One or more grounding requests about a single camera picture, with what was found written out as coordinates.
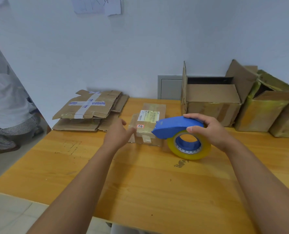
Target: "white shirt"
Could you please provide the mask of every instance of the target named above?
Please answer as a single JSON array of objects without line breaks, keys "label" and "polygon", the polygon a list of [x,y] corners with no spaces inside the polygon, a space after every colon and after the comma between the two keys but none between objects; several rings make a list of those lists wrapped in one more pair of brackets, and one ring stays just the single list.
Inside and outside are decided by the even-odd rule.
[{"label": "white shirt", "polygon": [[28,94],[18,80],[8,74],[0,74],[0,128],[5,129],[25,122],[36,109],[26,99]]}]

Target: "person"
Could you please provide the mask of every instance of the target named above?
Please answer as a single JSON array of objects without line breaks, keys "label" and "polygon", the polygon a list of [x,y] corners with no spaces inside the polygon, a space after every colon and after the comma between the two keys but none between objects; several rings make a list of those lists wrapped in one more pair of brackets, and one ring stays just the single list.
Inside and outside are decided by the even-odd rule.
[{"label": "person", "polygon": [[30,131],[37,136],[44,132],[39,126],[40,116],[30,113],[37,108],[28,102],[28,94],[20,84],[13,76],[0,74],[0,153],[20,149],[10,136]]},{"label": "person", "polygon": [[[193,126],[187,131],[203,135],[226,153],[260,231],[289,233],[289,189],[215,118],[201,114],[185,114],[184,117],[204,122],[206,128]],[[126,122],[122,119],[111,125],[103,145],[32,225],[28,234],[87,232],[111,161],[136,131],[134,128],[125,130],[124,125]]]}]

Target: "blue tape dispenser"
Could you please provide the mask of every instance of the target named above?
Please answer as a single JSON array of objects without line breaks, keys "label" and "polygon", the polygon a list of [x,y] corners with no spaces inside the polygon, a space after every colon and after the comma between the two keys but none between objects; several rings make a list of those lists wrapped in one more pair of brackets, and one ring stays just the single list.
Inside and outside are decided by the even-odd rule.
[{"label": "blue tape dispenser", "polygon": [[[166,139],[170,150],[185,160],[201,159],[209,154],[211,144],[200,134],[191,134],[186,128],[189,126],[204,127],[202,122],[195,119],[171,117],[161,119],[156,123],[152,133],[159,139]],[[194,142],[188,142],[181,138],[184,134],[190,134],[196,138]]]}]

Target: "left hand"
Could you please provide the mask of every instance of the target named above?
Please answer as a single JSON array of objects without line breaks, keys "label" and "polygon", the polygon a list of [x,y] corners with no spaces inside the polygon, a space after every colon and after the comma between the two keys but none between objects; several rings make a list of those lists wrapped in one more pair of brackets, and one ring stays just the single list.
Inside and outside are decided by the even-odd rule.
[{"label": "left hand", "polygon": [[108,132],[105,135],[103,145],[118,150],[123,147],[131,138],[131,135],[136,133],[136,128],[129,128],[125,130],[123,126],[126,122],[118,118],[110,126]]}]

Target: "hand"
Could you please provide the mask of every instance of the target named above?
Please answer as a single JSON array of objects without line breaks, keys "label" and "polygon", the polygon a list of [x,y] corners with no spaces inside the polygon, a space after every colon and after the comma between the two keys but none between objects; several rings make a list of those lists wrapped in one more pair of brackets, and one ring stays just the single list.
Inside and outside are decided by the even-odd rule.
[{"label": "hand", "polygon": [[136,133],[135,128],[125,130],[124,125],[126,125],[126,122],[123,119],[116,119],[106,133],[103,145],[116,150],[123,147],[129,141],[131,135]]},{"label": "hand", "polygon": [[197,133],[203,135],[216,148],[226,152],[229,144],[236,139],[232,137],[227,130],[217,121],[217,119],[205,116],[199,113],[184,114],[185,118],[193,118],[204,122],[206,128],[200,126],[187,127],[189,133]]}]

